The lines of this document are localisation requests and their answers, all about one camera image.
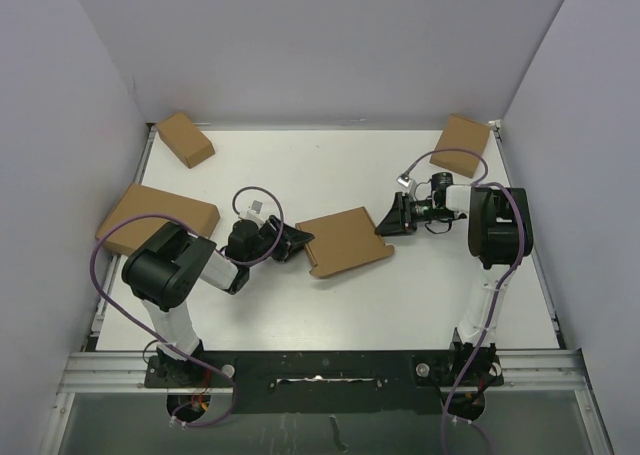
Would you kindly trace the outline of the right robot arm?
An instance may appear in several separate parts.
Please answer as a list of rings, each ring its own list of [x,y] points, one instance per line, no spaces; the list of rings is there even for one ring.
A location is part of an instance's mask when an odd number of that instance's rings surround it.
[[[447,230],[457,221],[467,222],[467,245],[479,263],[477,279],[465,313],[454,329],[454,352],[444,360],[446,375],[464,384],[477,376],[479,358],[493,365],[495,335],[500,310],[510,280],[534,245],[526,191],[488,184],[456,184],[450,172],[439,172],[428,181],[429,194],[416,196],[418,184],[402,174],[390,210],[377,225],[382,237],[411,235],[420,224],[428,231],[435,223]]]

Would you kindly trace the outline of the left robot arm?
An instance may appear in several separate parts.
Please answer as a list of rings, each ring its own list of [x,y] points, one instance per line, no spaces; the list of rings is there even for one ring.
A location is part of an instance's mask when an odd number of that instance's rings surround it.
[[[203,373],[203,350],[186,299],[197,281],[234,295],[250,278],[250,267],[271,258],[285,263],[315,236],[283,223],[246,215],[232,227],[224,251],[202,236],[167,222],[126,261],[122,280],[151,317],[159,335],[159,353],[170,360],[169,376],[182,386],[196,383]]]

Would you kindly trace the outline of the large folded cardboard box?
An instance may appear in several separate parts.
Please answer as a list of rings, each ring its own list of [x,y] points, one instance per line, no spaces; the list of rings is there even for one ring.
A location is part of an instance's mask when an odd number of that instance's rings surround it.
[[[134,216],[149,214],[173,217],[206,238],[212,235],[220,220],[219,210],[213,204],[133,183],[103,221],[95,237],[100,239],[114,226]],[[130,222],[112,234],[103,247],[120,255],[131,255],[165,223],[166,219],[156,217]]]

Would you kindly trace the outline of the small folded cardboard box left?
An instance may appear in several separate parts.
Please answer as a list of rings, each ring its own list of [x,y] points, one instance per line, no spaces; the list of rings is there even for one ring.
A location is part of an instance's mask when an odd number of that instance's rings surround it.
[[[156,125],[160,139],[189,169],[215,154],[211,141],[184,112],[176,112]]]

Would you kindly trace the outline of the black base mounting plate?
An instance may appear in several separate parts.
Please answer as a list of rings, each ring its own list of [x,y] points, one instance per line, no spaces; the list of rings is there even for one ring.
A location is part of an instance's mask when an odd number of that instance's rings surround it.
[[[459,369],[453,348],[391,351],[202,351],[203,366],[156,353],[144,385],[165,389],[167,410],[187,422],[201,418],[214,396],[232,392],[235,415],[370,414],[409,411],[477,419],[484,393],[504,383],[478,358]]]

